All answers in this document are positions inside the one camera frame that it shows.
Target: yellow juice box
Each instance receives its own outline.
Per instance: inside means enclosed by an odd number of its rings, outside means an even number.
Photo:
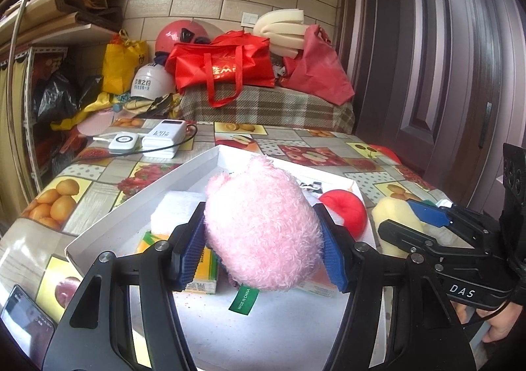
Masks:
[[[167,241],[169,235],[154,234],[146,232],[139,243],[136,252],[144,252],[157,241]],[[201,260],[197,265],[194,280],[186,285],[185,291],[197,292],[198,294],[215,294],[217,285],[217,257],[211,249],[204,247]]]

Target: smartphone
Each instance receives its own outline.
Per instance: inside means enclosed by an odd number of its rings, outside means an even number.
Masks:
[[[53,321],[18,285],[12,289],[0,319],[24,353],[42,369],[44,356],[55,332]]]

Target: fruit-patterned tablecloth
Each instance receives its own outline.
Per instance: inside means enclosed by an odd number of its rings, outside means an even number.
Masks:
[[[148,133],[159,120],[117,120],[107,134]],[[123,201],[182,163],[225,144],[351,178],[370,211],[384,196],[436,202],[446,198],[419,176],[359,138],[317,129],[197,122],[195,138],[173,159],[111,157],[94,141],[31,202],[0,241],[0,305],[19,284],[55,321],[80,275],[64,248]]]

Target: human hand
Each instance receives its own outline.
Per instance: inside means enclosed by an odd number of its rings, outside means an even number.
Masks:
[[[505,338],[511,331],[511,328],[513,328],[521,312],[522,306],[515,303],[509,303],[502,312],[488,320],[491,324],[491,328],[483,337],[482,341],[484,341],[484,343],[490,343],[491,341]],[[477,309],[477,314],[480,317],[488,316],[490,313],[492,312]]]
[[[461,324],[467,323],[467,321],[469,320],[467,318],[467,312],[466,312],[467,306],[465,304],[456,303],[454,301],[452,301],[451,304],[455,308],[455,312],[457,312],[457,316],[459,318],[460,323]]]

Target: pink helmet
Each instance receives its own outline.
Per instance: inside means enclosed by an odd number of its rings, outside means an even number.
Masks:
[[[155,52],[170,53],[176,43],[193,43],[200,37],[204,37],[209,42],[206,30],[197,22],[191,20],[173,21],[164,27],[157,36]]]

